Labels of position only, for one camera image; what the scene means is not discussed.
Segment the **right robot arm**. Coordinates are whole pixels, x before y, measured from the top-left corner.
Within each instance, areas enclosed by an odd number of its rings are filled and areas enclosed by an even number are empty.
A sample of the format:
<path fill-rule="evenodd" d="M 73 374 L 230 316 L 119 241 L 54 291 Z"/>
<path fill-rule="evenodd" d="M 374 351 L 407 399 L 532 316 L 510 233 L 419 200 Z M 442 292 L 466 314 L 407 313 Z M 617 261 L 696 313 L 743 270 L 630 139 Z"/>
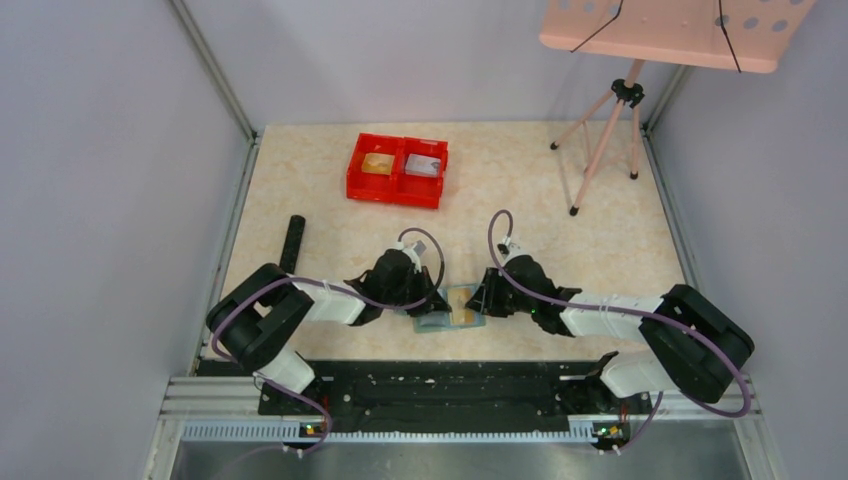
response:
<path fill-rule="evenodd" d="M 658 296 L 596 295 L 555 285 L 526 254 L 487 268 L 466 306 L 490 317 L 526 313 L 553 335 L 642 344 L 641 351 L 613 353 L 601 362 L 600 380 L 619 398 L 677 390 L 713 406 L 755 351 L 747 332 L 687 284 Z"/>

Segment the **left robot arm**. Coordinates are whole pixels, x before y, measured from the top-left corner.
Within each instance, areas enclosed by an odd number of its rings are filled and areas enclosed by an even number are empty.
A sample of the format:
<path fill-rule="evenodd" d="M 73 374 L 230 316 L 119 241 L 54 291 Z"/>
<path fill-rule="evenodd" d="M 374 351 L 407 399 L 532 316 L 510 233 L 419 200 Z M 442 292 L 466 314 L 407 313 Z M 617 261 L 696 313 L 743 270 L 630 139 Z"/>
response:
<path fill-rule="evenodd" d="M 210 348 L 243 370 L 291 392 L 315 379 L 288 342 L 306 322 L 363 326 L 386 310 L 421 317 L 451 310 L 421 249 L 397 245 L 359 277 L 328 282 L 295 277 L 267 263 L 216 304 L 206 317 Z"/>

